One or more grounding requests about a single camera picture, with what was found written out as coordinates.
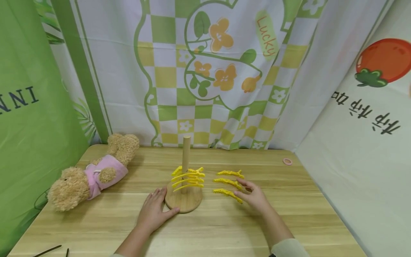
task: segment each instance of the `red tomato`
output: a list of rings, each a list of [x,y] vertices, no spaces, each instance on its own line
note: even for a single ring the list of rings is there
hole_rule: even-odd
[[[356,70],[381,71],[388,83],[403,77],[411,69],[411,44],[398,38],[381,39],[367,47],[357,61]]]

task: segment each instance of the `black stick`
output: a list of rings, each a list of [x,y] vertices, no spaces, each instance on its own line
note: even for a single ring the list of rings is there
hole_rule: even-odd
[[[48,253],[48,252],[51,252],[51,251],[53,251],[53,250],[55,250],[55,249],[57,249],[57,248],[60,248],[60,247],[61,247],[61,245],[58,245],[58,246],[53,247],[53,248],[51,248],[51,249],[48,249],[48,250],[46,250],[46,251],[44,251],[44,252],[42,252],[42,253],[39,253],[39,254],[37,254],[37,255],[35,255],[35,256],[33,256],[33,257],[42,256],[42,255],[44,255],[44,254],[46,254],[46,253]]]

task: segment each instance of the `round wooden base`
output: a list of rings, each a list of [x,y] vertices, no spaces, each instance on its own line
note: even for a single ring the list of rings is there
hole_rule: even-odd
[[[186,193],[182,194],[182,190],[173,192],[173,183],[175,182],[170,182],[167,185],[167,194],[165,198],[167,207],[170,209],[179,207],[179,213],[189,213],[190,211],[194,211],[203,200],[203,189],[198,187],[188,187],[186,188]]]

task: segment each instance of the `left hand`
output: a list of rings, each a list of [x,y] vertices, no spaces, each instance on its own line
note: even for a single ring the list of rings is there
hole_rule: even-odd
[[[180,211],[180,208],[173,208],[163,212],[163,201],[166,193],[166,187],[162,189],[157,188],[147,196],[137,218],[136,228],[143,229],[151,234]]]

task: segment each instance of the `orange flower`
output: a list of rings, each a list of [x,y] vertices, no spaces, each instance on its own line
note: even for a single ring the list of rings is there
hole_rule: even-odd
[[[255,77],[255,78],[246,78],[244,81],[243,81],[243,83],[242,83],[242,85],[241,85],[241,89],[243,89],[244,90],[244,93],[248,93],[248,92],[253,92],[255,89],[256,89],[256,86],[257,86],[257,81],[259,81],[260,80],[260,76],[258,75],[257,77]]]
[[[221,18],[216,24],[210,26],[209,33],[212,38],[211,51],[216,53],[221,47],[231,48],[234,44],[233,38],[226,33],[229,28],[229,21],[226,18]]]
[[[196,61],[194,63],[194,67],[196,68],[196,72],[198,74],[203,74],[206,77],[208,77],[210,75],[210,69],[211,69],[211,64],[210,63],[202,64],[201,62]]]
[[[225,71],[223,69],[218,69],[215,72],[215,81],[213,86],[219,86],[222,91],[231,90],[234,86],[234,79],[236,76],[236,66],[234,64],[227,66]]]

